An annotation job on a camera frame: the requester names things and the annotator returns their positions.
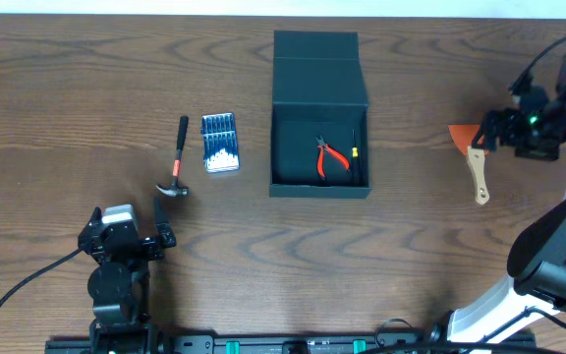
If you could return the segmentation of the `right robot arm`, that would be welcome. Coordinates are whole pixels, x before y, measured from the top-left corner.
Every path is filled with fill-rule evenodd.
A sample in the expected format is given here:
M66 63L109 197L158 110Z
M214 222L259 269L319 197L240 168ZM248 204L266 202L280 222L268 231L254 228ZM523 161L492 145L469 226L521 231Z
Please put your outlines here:
M534 85L530 68L509 90L515 107L490 110L477 125L448 128L466 157L480 205L489 200L484 178L488 153L507 146L518 157L555 161L566 143L566 54L554 98ZM429 338L484 352L539 319L555 321L559 313L566 313L566 188L563 201L517 237L506 275L471 305L449 312Z

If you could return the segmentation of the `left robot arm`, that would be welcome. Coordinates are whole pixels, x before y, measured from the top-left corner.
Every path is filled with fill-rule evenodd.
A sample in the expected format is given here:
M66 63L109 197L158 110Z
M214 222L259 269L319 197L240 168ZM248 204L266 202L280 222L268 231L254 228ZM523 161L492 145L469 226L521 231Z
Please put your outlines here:
M154 199L157 234L142 238L131 205L96 208L78 245L96 262L87 282L94 320L89 327L94 354L169 354L172 340L150 322L148 264L176 245L168 216Z

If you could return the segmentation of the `orange scraper wooden handle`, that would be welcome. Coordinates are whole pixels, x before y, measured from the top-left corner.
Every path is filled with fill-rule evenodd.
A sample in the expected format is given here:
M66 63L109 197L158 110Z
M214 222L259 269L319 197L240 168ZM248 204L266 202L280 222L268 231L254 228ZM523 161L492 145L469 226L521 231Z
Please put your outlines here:
M466 157L475 189L475 201L485 205L489 200L489 192L485 183L485 149L472 147L479 125L449 125L448 131L456 148Z

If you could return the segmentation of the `black yellow screwdriver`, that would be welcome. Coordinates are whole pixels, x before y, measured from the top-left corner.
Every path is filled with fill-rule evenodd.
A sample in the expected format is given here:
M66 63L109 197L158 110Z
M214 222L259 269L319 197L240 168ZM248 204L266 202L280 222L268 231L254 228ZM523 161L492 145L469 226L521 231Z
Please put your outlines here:
M362 184L361 164L360 164L360 155L357 146L355 130L352 130L352 138L353 138L353 146L352 146L352 156L351 156L351 167L352 167L353 185L360 186Z

